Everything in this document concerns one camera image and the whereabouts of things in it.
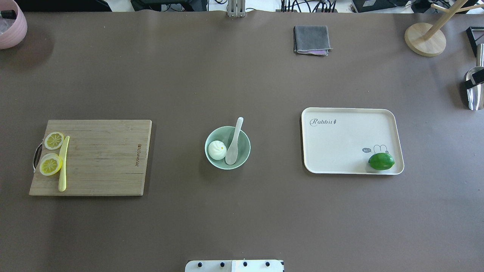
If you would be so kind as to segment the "white ceramic spoon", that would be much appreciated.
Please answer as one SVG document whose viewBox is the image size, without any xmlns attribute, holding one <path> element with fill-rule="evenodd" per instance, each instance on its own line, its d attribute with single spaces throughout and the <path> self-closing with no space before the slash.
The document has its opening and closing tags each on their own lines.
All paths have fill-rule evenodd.
<svg viewBox="0 0 484 272">
<path fill-rule="evenodd" d="M 244 122 L 243 117 L 239 117 L 237 119 L 231 145 L 229 146 L 228 151 L 225 155 L 225 162 L 228 165 L 233 165 L 237 160 L 237 153 L 238 153 L 237 143 L 238 143 L 238 138 L 239 138 L 239 134 L 240 134 L 243 122 Z"/>
</svg>

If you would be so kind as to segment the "mint green bowl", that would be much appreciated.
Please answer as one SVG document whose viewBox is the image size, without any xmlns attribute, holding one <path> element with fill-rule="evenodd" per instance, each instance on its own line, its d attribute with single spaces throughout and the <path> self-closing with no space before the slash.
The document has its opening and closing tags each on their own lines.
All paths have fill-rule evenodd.
<svg viewBox="0 0 484 272">
<path fill-rule="evenodd" d="M 216 168 L 223 170 L 232 170 L 243 165 L 248 159 L 251 151 L 251 144 L 247 134 L 244 131 L 240 131 L 237 140 L 237 160 L 233 165 L 228 165 L 225 159 L 214 160 L 211 158 L 208 152 L 209 144 L 213 141 L 221 141 L 226 148 L 229 148 L 234 136 L 235 127 L 234 126 L 222 126 L 208 135 L 205 141 L 205 154 L 208 161 L 214 165 Z"/>
</svg>

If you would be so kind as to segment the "pink bowl with ice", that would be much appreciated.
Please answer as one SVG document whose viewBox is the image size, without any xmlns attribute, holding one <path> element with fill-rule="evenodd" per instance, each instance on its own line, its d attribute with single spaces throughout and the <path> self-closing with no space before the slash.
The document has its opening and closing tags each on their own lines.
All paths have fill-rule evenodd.
<svg viewBox="0 0 484 272">
<path fill-rule="evenodd" d="M 17 18 L 14 20 L 12 26 L 0 36 L 0 49 L 3 50 L 12 48 L 21 43 L 26 36 L 28 26 L 21 8 L 14 0 L 1 0 L 0 7 L 1 11 L 14 10 L 17 14 Z"/>
</svg>

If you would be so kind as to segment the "metal scoop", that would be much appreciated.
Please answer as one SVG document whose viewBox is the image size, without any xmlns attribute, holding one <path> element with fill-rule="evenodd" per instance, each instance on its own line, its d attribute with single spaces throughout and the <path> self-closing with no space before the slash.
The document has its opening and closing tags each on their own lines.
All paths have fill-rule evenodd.
<svg viewBox="0 0 484 272">
<path fill-rule="evenodd" d="M 471 70 L 483 70 L 484 62 L 484 45 L 481 43 L 477 46 L 477 66 L 473 67 Z M 473 88 L 466 89 L 468 107 L 470 110 L 482 110 L 484 105 L 484 82 Z"/>
</svg>

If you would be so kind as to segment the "wooden mug tree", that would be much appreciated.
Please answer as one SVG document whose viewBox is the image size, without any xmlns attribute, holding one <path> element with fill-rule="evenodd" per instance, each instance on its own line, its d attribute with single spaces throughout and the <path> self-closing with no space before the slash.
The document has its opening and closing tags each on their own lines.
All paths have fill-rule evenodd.
<svg viewBox="0 0 484 272">
<path fill-rule="evenodd" d="M 446 38 L 440 30 L 444 24 L 458 12 L 469 11 L 484 6 L 481 4 L 464 8 L 463 5 L 466 2 L 466 0 L 457 0 L 450 8 L 432 4 L 431 7 L 443 12 L 442 17 L 434 25 L 429 23 L 415 23 L 409 26 L 404 34 L 404 39 L 408 47 L 415 53 L 425 57 L 434 57 L 441 54 L 446 47 Z"/>
</svg>

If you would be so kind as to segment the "green lime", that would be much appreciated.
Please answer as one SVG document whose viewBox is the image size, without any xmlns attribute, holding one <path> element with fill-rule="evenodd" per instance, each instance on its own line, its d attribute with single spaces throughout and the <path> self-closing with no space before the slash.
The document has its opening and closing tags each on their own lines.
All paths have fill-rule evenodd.
<svg viewBox="0 0 484 272">
<path fill-rule="evenodd" d="M 369 158 L 368 163 L 373 169 L 382 171 L 392 168 L 395 160 L 389 153 L 376 153 Z"/>
</svg>

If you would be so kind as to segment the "cream rectangular tray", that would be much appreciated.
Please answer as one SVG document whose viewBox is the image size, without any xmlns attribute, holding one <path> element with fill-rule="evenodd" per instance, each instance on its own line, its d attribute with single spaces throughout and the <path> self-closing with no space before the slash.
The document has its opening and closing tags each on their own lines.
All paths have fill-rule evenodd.
<svg viewBox="0 0 484 272">
<path fill-rule="evenodd" d="M 394 114 L 384 109 L 308 107 L 301 113 L 304 165 L 316 174 L 398 175 L 404 160 Z M 370 166 L 389 153 L 390 169 Z"/>
</svg>

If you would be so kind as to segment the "grey folded cloth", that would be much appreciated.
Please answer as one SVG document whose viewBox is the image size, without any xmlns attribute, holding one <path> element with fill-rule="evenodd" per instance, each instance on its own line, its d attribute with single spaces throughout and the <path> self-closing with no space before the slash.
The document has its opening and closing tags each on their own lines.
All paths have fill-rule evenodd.
<svg viewBox="0 0 484 272">
<path fill-rule="evenodd" d="M 332 50 L 325 25 L 297 25 L 293 28 L 293 34 L 295 53 L 327 56 Z"/>
</svg>

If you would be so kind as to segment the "wooden cutting board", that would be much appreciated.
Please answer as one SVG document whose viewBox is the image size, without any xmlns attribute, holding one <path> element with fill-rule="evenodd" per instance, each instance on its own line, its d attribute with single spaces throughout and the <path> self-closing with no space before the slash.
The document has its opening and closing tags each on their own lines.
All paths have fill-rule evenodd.
<svg viewBox="0 0 484 272">
<path fill-rule="evenodd" d="M 59 174 L 35 169 L 31 196 L 142 196 L 150 150 L 149 119 L 51 119 L 45 136 L 70 137 L 66 152 L 66 190 Z"/>
</svg>

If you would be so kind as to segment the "single lemon slice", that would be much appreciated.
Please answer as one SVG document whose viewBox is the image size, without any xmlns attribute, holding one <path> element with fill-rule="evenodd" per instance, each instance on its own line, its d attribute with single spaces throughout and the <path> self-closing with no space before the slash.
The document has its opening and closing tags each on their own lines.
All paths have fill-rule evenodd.
<svg viewBox="0 0 484 272">
<path fill-rule="evenodd" d="M 48 150 L 56 150 L 62 146 L 64 140 L 64 134 L 62 134 L 60 131 L 53 131 L 47 135 L 43 143 Z"/>
</svg>

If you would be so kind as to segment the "yellow plastic knife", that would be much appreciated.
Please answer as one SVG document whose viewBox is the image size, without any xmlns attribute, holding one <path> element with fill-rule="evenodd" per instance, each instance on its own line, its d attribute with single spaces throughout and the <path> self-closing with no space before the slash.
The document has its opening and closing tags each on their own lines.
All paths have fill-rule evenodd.
<svg viewBox="0 0 484 272">
<path fill-rule="evenodd" d="M 62 143 L 62 146 L 59 151 L 59 158 L 62 160 L 62 167 L 59 170 L 59 184 L 58 184 L 58 190 L 60 192 L 63 192 L 67 188 L 67 150 L 68 150 L 68 145 L 70 141 L 70 136 L 66 136 L 64 138 L 64 142 Z"/>
</svg>

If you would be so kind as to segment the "stacked lemon slices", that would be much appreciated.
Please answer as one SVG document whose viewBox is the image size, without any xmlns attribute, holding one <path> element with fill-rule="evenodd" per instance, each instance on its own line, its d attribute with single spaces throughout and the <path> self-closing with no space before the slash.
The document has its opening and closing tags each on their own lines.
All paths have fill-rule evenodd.
<svg viewBox="0 0 484 272">
<path fill-rule="evenodd" d="M 41 158 L 39 164 L 41 174 L 51 176 L 62 168 L 63 160 L 56 153 L 48 153 Z"/>
</svg>

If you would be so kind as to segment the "aluminium frame post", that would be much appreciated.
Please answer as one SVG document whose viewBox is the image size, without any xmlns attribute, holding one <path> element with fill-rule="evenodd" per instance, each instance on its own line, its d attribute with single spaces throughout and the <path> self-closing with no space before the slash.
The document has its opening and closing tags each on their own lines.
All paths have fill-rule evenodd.
<svg viewBox="0 0 484 272">
<path fill-rule="evenodd" d="M 228 17 L 245 17 L 245 0 L 228 0 Z"/>
</svg>

